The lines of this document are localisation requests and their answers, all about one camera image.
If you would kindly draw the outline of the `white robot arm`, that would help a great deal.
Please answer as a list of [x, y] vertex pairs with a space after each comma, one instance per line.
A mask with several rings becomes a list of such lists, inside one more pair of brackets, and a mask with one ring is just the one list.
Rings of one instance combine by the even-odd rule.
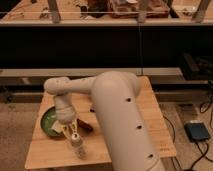
[[77, 119], [69, 95], [91, 97], [114, 171], [165, 171], [136, 102], [141, 84], [135, 74], [108, 71], [76, 80], [55, 77], [45, 81], [44, 89], [54, 97], [57, 120], [66, 126]]

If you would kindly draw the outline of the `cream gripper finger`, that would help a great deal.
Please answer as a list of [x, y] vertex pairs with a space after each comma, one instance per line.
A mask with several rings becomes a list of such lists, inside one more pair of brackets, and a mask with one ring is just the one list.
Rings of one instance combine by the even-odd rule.
[[71, 140], [72, 132], [69, 129], [64, 130], [64, 135], [68, 140]]
[[79, 130], [78, 130], [78, 123], [72, 123], [72, 131], [75, 134], [79, 134]]

